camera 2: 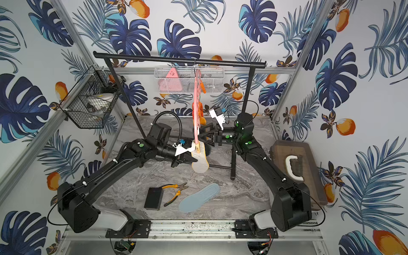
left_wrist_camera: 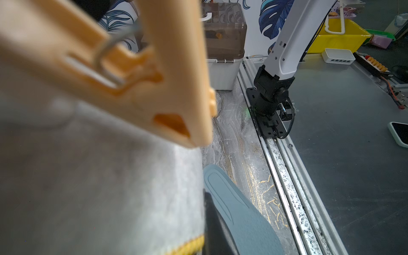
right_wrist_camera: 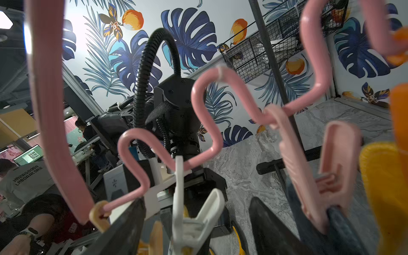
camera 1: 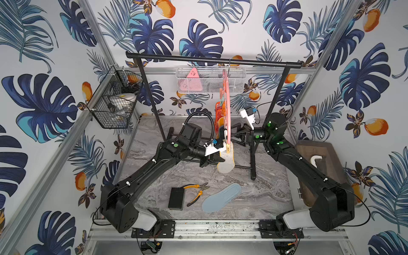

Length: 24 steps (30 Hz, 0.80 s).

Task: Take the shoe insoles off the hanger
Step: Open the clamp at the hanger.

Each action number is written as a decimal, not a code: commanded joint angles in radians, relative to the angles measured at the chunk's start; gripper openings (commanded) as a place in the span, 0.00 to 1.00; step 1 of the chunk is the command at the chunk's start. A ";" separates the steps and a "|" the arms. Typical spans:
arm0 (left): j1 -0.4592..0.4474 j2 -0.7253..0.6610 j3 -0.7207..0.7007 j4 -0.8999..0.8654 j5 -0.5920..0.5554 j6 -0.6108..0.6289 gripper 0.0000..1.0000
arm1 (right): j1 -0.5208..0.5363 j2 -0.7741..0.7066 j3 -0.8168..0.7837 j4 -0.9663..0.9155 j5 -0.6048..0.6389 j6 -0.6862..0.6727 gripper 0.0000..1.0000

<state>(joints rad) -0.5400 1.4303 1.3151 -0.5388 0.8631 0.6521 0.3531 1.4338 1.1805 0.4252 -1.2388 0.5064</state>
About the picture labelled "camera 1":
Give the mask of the beige yellow-edged insole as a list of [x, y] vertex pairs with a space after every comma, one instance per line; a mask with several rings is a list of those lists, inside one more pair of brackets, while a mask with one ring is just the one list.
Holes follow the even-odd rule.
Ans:
[[235, 168], [233, 143], [226, 144], [226, 149], [220, 152], [223, 162], [217, 164], [217, 169], [222, 174], [227, 174]]

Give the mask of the light blue insole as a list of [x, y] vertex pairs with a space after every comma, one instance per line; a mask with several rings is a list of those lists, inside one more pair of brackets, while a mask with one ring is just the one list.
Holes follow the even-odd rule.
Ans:
[[206, 213], [214, 213], [220, 211], [229, 202], [240, 195], [241, 192], [241, 186], [237, 183], [233, 183], [220, 192], [206, 198], [201, 205], [201, 209]]

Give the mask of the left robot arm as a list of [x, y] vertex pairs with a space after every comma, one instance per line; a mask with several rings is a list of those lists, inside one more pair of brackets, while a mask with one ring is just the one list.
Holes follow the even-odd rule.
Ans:
[[138, 209], [134, 202], [167, 170], [187, 158], [198, 159], [200, 166], [224, 162], [220, 153], [227, 150], [223, 139], [211, 139], [201, 144], [202, 129], [193, 123], [184, 124], [177, 136], [168, 134], [157, 146], [152, 159], [117, 184], [102, 187], [99, 212], [119, 232], [130, 228], [149, 231], [158, 218], [148, 210]]

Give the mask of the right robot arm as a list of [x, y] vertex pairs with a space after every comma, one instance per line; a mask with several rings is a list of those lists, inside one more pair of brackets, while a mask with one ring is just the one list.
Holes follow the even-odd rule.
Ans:
[[255, 152], [258, 145], [262, 144], [266, 153], [292, 172], [316, 199], [308, 209], [278, 215], [273, 221], [278, 231], [316, 227], [328, 232], [354, 219], [354, 193], [351, 186], [340, 184], [322, 173], [284, 138], [287, 128], [284, 114], [268, 115], [266, 123], [261, 127], [254, 126], [255, 114], [251, 108], [240, 110], [240, 115], [246, 124], [235, 125], [237, 132], [232, 136], [241, 138], [241, 144], [250, 146], [251, 179], [256, 178]]

